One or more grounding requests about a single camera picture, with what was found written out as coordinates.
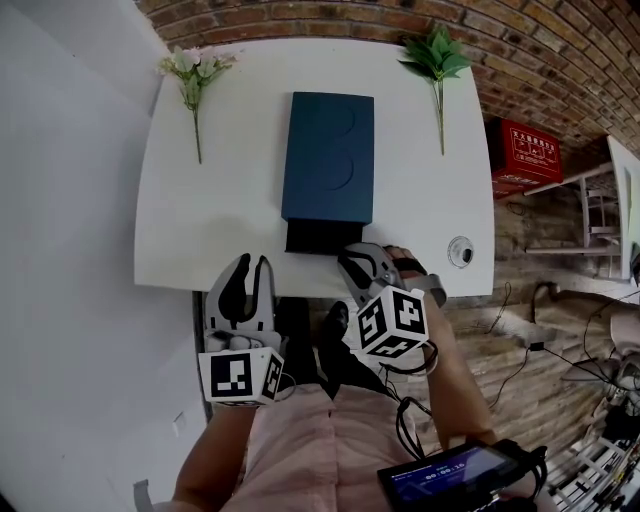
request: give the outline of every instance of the dark blue box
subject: dark blue box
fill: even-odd
[[[373,98],[293,94],[281,210],[290,222],[287,250],[335,252],[329,246],[343,243],[340,233],[347,243],[359,241],[349,240],[361,238],[373,217],[373,151]],[[324,223],[320,235],[335,232],[337,240],[307,247],[314,238],[309,229],[319,222]]]

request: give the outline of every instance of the red fire extinguisher box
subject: red fire extinguisher box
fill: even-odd
[[[485,130],[495,199],[562,182],[558,139],[501,118],[487,123]],[[519,187],[511,189],[499,184]]]

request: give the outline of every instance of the hand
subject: hand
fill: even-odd
[[[402,247],[396,247],[394,245],[387,245],[384,250],[387,252],[387,254],[391,257],[392,260],[399,260],[399,259],[404,259],[404,258],[409,258],[411,260],[415,260],[418,265],[420,265],[420,263],[418,262],[417,258],[411,253],[411,251],[409,249],[404,249]],[[402,272],[400,272],[400,277],[402,279],[411,279],[412,277],[420,277],[425,275],[426,272],[421,273],[418,272],[417,270],[404,270]]]

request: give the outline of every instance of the white wall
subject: white wall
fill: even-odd
[[[145,478],[166,499],[204,427],[190,295],[133,285],[163,51],[133,7],[0,0],[0,492],[18,512],[132,511]]]

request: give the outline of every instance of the pink shirt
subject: pink shirt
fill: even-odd
[[[397,407],[387,396],[353,386],[340,386],[332,401],[317,384],[298,386],[287,400],[261,407],[244,481],[222,510],[391,510],[377,471],[413,460],[396,435]],[[413,435],[413,421],[405,417]],[[178,503],[156,505],[155,511],[200,512]]]

